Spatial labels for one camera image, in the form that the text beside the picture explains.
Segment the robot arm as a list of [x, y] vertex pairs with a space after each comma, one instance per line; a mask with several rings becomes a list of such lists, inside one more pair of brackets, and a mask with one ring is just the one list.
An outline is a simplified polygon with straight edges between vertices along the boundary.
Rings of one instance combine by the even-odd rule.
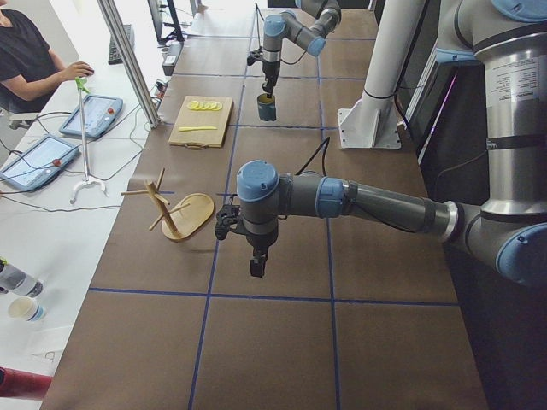
[[338, 1], [296, 1], [295, 4], [315, 18], [312, 26], [306, 27], [290, 10], [269, 15], [264, 21], [263, 46], [258, 51], [258, 60], [265, 75], [262, 89], [269, 97], [279, 77], [283, 41], [287, 39], [306, 53], [318, 56], [325, 47], [326, 37], [342, 20]]
[[[362, 97], [341, 109], [343, 149], [388, 148], [395, 137], [380, 135], [397, 93], [399, 74], [426, 1], [385, 1]], [[262, 62], [262, 89], [272, 100], [284, 39], [318, 56], [338, 27], [338, 1], [295, 1], [315, 23], [306, 27], [292, 11], [267, 16], [264, 47], [250, 52], [248, 65]], [[546, 285], [546, 1], [441, 1], [439, 63], [482, 63], [485, 67], [486, 152], [489, 198], [480, 207], [434, 202], [354, 181], [298, 171], [278, 174], [266, 161], [250, 161], [237, 173], [240, 205], [221, 218], [221, 227], [245, 235], [253, 247], [250, 274], [263, 277], [268, 248], [277, 240], [278, 219], [300, 215], [352, 215], [410, 233], [438, 236], [518, 284]]]

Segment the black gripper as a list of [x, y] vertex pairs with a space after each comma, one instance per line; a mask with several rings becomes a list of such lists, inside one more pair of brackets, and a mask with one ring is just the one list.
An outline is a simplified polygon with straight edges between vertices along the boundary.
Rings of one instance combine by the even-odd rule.
[[250, 275], [253, 278], [263, 278], [265, 275], [266, 260], [268, 259], [268, 250], [276, 242], [276, 234], [250, 234], [246, 238], [247, 242], [253, 248], [253, 258], [250, 259]]
[[277, 61], [264, 61], [262, 63], [262, 71], [265, 76], [262, 89], [265, 92], [273, 92], [279, 78], [279, 63]]

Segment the person's hand on mouse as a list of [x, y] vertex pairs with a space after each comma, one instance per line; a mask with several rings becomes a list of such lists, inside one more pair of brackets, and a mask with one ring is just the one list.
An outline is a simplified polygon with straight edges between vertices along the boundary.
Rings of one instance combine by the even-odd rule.
[[91, 77], [95, 70], [86, 62], [77, 61], [62, 70], [63, 81], [75, 80], [77, 78]]

